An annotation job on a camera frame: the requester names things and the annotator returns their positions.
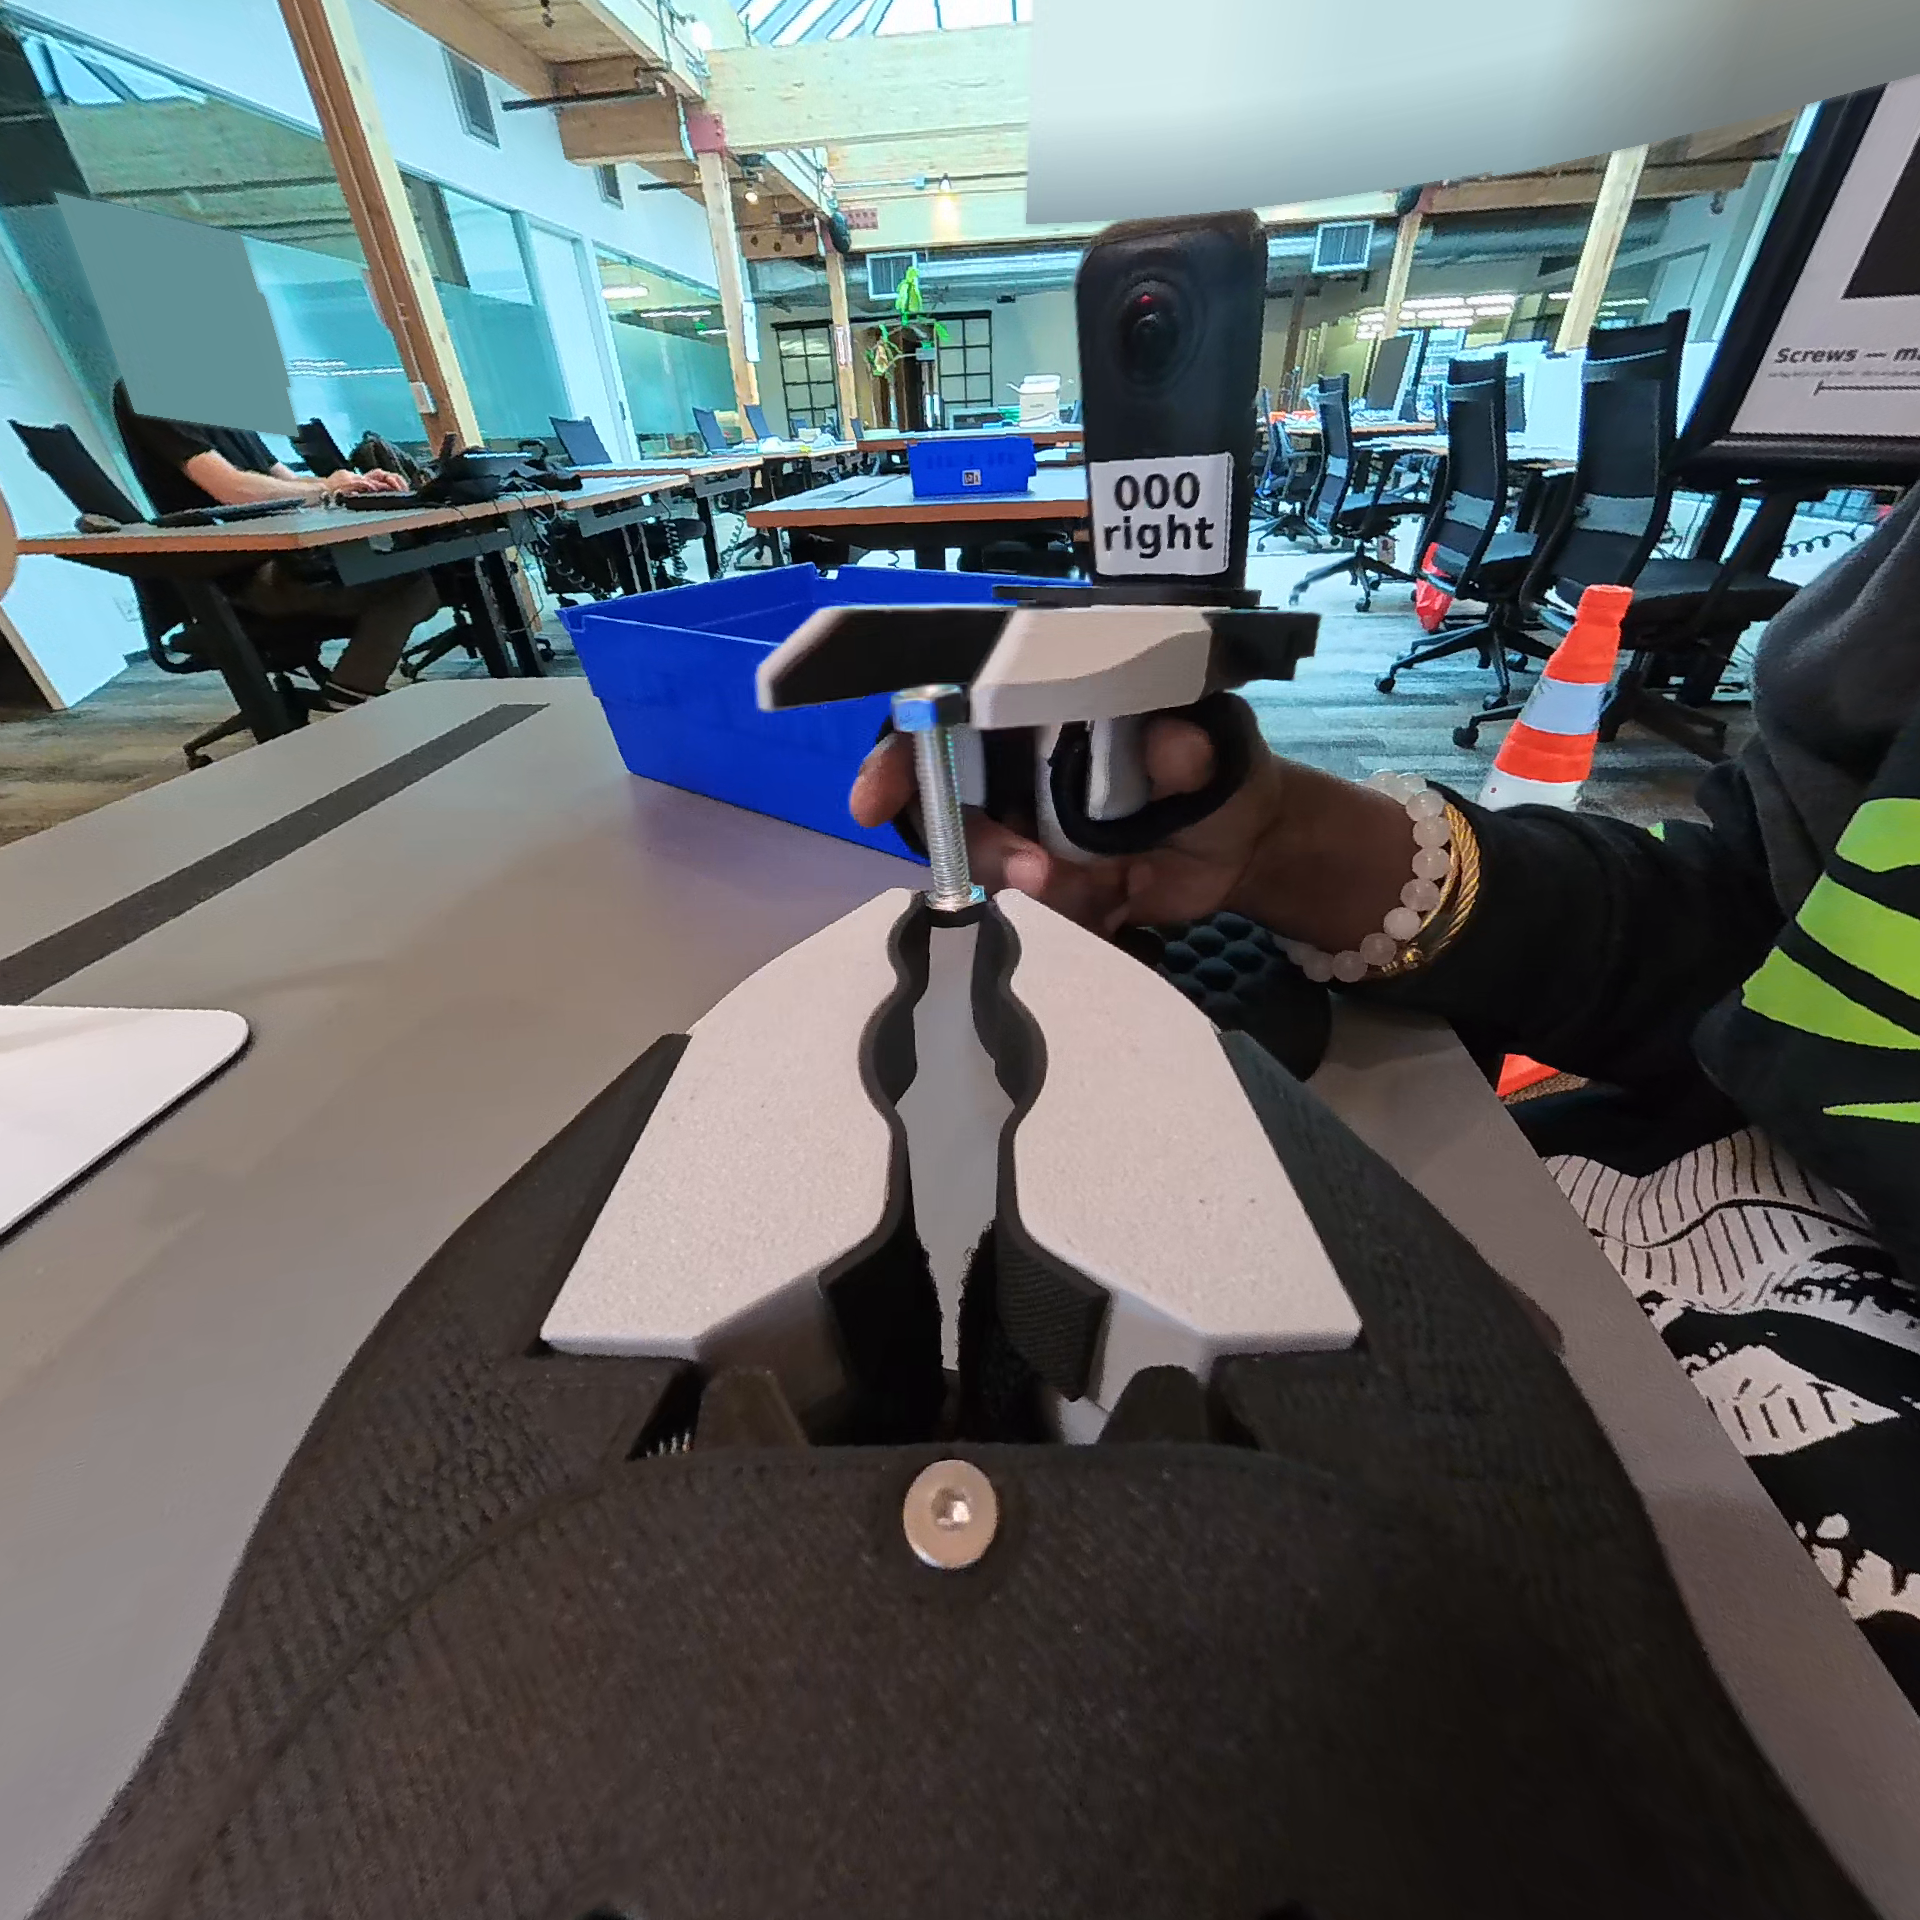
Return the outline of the black hoodie with green print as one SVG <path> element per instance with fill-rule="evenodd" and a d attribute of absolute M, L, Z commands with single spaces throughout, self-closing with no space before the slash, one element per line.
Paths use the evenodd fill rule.
<path fill-rule="evenodd" d="M 1698 1055 L 1918 1279 L 1918 495 L 1766 625 L 1755 721 L 1737 770 L 1784 927 Z"/>

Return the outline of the black wrist rest pad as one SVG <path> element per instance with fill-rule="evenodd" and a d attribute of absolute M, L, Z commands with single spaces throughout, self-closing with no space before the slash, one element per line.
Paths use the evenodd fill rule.
<path fill-rule="evenodd" d="M 1331 1043 L 1331 992 L 1263 927 L 1232 910 L 1116 935 L 1143 968 L 1189 998 L 1221 1032 L 1244 1032 L 1309 1080 Z"/>

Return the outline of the blue plastic bin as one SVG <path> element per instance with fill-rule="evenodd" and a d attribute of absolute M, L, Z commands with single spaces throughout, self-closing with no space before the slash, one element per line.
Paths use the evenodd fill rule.
<path fill-rule="evenodd" d="M 757 709 L 757 662 L 810 615 L 850 608 L 1012 610 L 987 576 L 785 567 L 581 605 L 562 625 L 634 779 L 925 861 L 919 844 L 850 810 L 905 675 L 851 703 Z"/>
<path fill-rule="evenodd" d="M 1025 496 L 1038 447 L 1025 435 L 932 435 L 905 447 L 913 499 Z"/>

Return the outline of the person's right hand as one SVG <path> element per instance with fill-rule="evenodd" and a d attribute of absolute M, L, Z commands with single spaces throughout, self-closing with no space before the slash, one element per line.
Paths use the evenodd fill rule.
<path fill-rule="evenodd" d="M 987 892 L 1025 892 L 1099 935 L 1234 910 L 1325 954 L 1355 952 L 1412 883 L 1412 816 L 1380 790 L 1269 756 L 1238 696 L 1229 712 L 1252 741 L 1252 770 L 1208 821 L 1149 852 L 1081 866 L 972 810 L 972 878 Z"/>

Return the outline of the long office desk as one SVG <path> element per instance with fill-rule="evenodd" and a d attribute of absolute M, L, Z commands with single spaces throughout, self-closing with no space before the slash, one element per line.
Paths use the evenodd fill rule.
<path fill-rule="evenodd" d="M 131 582 L 171 582 L 236 699 L 240 721 L 255 741 L 300 728 L 293 685 L 275 675 L 246 634 L 224 582 L 269 558 L 322 555 L 340 586 L 378 586 L 434 569 L 472 567 L 476 650 L 496 679 L 539 679 L 539 638 L 521 618 L 506 552 L 521 550 L 542 519 L 562 519 L 585 536 L 623 536 L 642 519 L 642 499 L 689 491 L 708 499 L 728 487 L 751 487 L 757 455 L 733 452 L 705 460 L 590 471 L 576 491 L 508 495 L 476 508 L 356 511 L 298 508 L 278 515 L 205 525 L 131 523 L 111 533 L 26 540 L 23 555 L 78 563 Z"/>

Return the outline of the black office chair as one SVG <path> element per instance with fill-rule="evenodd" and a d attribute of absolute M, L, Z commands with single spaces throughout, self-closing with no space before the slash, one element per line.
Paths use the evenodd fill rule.
<path fill-rule="evenodd" d="M 1491 586 L 1469 586 L 1465 567 L 1441 563 L 1453 593 L 1484 600 L 1490 618 L 1453 642 L 1394 660 L 1377 693 L 1390 693 L 1419 662 L 1474 650 L 1500 672 L 1500 696 L 1510 696 L 1510 652 L 1545 662 L 1571 634 L 1583 587 L 1620 586 L 1632 599 L 1599 737 L 1612 741 L 1631 721 L 1701 761 L 1727 759 L 1727 728 L 1703 717 L 1703 703 L 1734 643 L 1786 610 L 1800 586 L 1775 580 L 1746 550 L 1731 558 L 1654 555 L 1674 495 L 1681 350 L 1681 313 L 1646 328 L 1610 328 L 1590 339 L 1580 366 L 1571 495 L 1539 528 L 1486 540 L 1484 563 L 1496 569 Z"/>

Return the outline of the brown office desk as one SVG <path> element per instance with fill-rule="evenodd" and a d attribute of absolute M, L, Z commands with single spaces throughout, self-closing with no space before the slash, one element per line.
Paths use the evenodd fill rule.
<path fill-rule="evenodd" d="M 829 487 L 749 511 L 754 533 L 782 536 L 792 558 L 838 567 L 841 555 L 907 552 L 913 569 L 1034 571 L 1003 550 L 1063 552 L 1072 571 L 1092 543 L 1092 499 L 1081 467 L 1043 467 L 1014 496 L 913 496 L 905 473 L 845 476 Z"/>

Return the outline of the green potted plant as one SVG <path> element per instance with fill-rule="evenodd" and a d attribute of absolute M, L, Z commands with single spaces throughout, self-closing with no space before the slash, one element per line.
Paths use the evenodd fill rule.
<path fill-rule="evenodd" d="M 880 319 L 880 336 L 870 352 L 873 373 L 884 381 L 901 363 L 929 352 L 939 360 L 946 339 L 946 323 L 925 309 L 921 265 L 907 255 L 896 284 L 890 319 Z"/>

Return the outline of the orange traffic cone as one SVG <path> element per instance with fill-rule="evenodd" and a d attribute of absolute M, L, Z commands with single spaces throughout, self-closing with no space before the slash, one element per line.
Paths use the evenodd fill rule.
<path fill-rule="evenodd" d="M 1599 717 L 1620 660 L 1632 587 L 1590 586 L 1580 593 L 1566 638 L 1554 646 L 1510 724 L 1480 807 L 1557 807 L 1571 815 L 1595 768 Z"/>

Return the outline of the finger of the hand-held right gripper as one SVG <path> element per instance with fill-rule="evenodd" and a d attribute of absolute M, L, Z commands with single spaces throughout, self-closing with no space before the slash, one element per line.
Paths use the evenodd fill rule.
<path fill-rule="evenodd" d="M 966 688 L 980 732 L 1193 709 L 1279 683 L 1317 650 L 1314 610 L 1020 608 Z"/>
<path fill-rule="evenodd" d="M 970 685 L 1003 632 L 1007 610 L 813 610 L 757 662 L 757 709 Z"/>

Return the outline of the sign board on white stand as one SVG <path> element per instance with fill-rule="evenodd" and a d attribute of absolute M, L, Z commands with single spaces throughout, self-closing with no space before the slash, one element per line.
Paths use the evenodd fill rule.
<path fill-rule="evenodd" d="M 249 1019 L 228 1011 L 4 1005 L 4 1232 L 86 1183 L 249 1043 Z"/>

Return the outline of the black framed instruction sign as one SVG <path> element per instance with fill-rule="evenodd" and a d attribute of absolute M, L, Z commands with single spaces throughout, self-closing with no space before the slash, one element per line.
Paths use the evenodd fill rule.
<path fill-rule="evenodd" d="M 1918 482 L 1918 80 L 1814 107 L 1674 473 Z"/>

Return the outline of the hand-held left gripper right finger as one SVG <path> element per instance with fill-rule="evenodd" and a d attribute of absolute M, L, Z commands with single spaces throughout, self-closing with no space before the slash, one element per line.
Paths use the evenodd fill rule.
<path fill-rule="evenodd" d="M 998 1321 L 1063 1401 L 1363 1335 L 1223 1043 L 1136 958 L 998 896 Z"/>

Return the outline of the thin steel bolt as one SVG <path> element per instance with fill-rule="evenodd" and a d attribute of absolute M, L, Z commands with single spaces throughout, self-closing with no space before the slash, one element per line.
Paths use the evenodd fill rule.
<path fill-rule="evenodd" d="M 932 885 L 925 890 L 925 903 L 929 910 L 946 922 L 975 910 L 987 898 L 972 883 L 966 848 L 963 781 L 958 768 L 959 732 L 963 724 L 925 735 L 896 732 L 907 737 L 919 770 L 921 834 L 932 861 Z"/>

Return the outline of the black and white printed trousers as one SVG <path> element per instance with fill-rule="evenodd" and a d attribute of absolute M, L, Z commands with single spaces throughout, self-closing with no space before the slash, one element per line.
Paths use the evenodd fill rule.
<path fill-rule="evenodd" d="M 1918 1284 L 1758 1130 L 1648 1172 L 1624 1150 L 1545 1164 L 1912 1706 Z"/>

